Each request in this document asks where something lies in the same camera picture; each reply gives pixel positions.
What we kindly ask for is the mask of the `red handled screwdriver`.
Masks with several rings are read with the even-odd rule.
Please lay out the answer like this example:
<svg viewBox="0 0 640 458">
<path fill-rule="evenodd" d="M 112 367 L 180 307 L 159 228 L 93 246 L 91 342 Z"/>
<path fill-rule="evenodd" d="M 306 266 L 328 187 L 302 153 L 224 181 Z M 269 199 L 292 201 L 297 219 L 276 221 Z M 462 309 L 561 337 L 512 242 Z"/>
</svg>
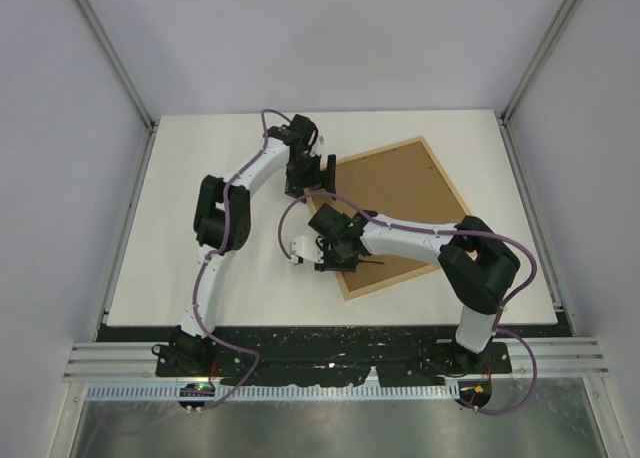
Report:
<svg viewBox="0 0 640 458">
<path fill-rule="evenodd" d="M 365 259 L 360 259 L 358 261 L 358 265 L 360 264 L 371 264 L 371 265 L 384 265 L 385 262 L 383 261 L 379 261 L 379 260 L 365 260 Z"/>
</svg>

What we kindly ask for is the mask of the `wooden picture frame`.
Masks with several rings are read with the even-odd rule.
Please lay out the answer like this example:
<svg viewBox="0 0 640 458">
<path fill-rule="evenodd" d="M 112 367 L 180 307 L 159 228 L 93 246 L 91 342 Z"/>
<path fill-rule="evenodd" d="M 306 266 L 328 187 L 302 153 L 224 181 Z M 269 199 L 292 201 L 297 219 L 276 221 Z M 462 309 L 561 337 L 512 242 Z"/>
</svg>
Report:
<svg viewBox="0 0 640 458">
<path fill-rule="evenodd" d="M 365 210 L 420 223 L 458 223 L 470 209 L 423 137 L 342 158 L 336 190 Z M 438 270 L 408 258 L 382 255 L 384 265 L 360 264 L 338 272 L 343 298 L 350 301 Z"/>
</svg>

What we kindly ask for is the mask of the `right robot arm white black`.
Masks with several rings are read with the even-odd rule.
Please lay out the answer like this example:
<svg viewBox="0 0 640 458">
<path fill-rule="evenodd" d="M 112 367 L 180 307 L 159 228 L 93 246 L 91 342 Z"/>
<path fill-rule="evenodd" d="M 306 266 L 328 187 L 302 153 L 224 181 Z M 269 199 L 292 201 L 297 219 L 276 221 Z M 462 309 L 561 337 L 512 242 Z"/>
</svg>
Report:
<svg viewBox="0 0 640 458">
<path fill-rule="evenodd" d="M 428 225 L 369 210 L 349 216 L 324 204 L 308 226 L 318 235 L 318 271 L 354 272 L 367 256 L 439 267 L 462 303 L 452 342 L 454 365 L 463 373 L 484 370 L 501 301 L 521 266 L 484 221 L 466 216 L 457 224 Z"/>
</svg>

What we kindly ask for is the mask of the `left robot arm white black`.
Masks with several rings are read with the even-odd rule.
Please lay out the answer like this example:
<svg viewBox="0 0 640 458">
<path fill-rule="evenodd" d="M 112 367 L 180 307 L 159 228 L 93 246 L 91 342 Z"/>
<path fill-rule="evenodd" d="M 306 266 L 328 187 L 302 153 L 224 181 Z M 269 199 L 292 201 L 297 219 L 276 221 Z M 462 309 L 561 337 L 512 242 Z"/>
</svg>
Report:
<svg viewBox="0 0 640 458">
<path fill-rule="evenodd" d="M 202 376 L 213 369 L 220 347 L 254 359 L 259 354 L 228 343 L 213 334 L 216 305 L 213 299 L 236 253 L 246 244 L 251 231 L 251 200 L 271 176 L 285 172 L 284 192 L 300 198 L 306 190 L 334 192 L 336 157 L 322 158 L 315 147 L 320 139 L 316 124 L 296 114 L 280 126 L 269 127 L 266 116 L 284 114 L 272 109 L 261 112 L 262 142 L 258 151 L 222 177 L 206 176 L 200 185 L 193 219 L 199 250 L 199 269 L 189 304 L 166 346 L 156 352 L 160 376 Z"/>
</svg>

